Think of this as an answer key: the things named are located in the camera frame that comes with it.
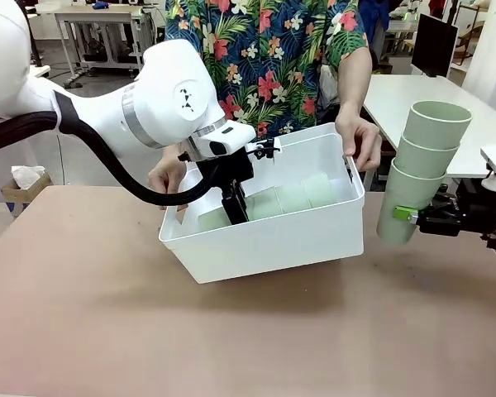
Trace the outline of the person's left hand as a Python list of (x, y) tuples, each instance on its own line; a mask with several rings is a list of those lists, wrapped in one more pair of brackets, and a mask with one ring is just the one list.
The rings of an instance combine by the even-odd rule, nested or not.
[(335, 120), (345, 156), (353, 157), (358, 171), (376, 169), (381, 159), (379, 128), (362, 118), (353, 103), (343, 103)]

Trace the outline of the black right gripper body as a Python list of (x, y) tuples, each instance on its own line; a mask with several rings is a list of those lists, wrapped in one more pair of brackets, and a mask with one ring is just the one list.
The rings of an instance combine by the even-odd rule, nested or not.
[(448, 237), (459, 232), (495, 233), (496, 192), (481, 183), (481, 179), (461, 179), (455, 191), (459, 208), (433, 209), (432, 224), (418, 227), (420, 232)]

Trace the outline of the person's right hand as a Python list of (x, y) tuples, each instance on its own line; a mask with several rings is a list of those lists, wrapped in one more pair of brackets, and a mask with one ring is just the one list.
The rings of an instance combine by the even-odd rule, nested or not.
[(182, 146), (175, 144), (164, 149), (162, 158), (148, 174), (149, 186), (160, 194), (176, 194), (187, 172), (187, 165), (179, 159)]

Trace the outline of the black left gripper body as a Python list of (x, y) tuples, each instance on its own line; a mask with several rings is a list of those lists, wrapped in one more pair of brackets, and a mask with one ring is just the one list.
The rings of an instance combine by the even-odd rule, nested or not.
[(241, 183), (254, 177), (253, 165), (245, 148), (231, 155), (224, 155), (196, 163), (198, 170), (211, 188), (219, 188), (224, 194), (236, 193), (246, 196)]

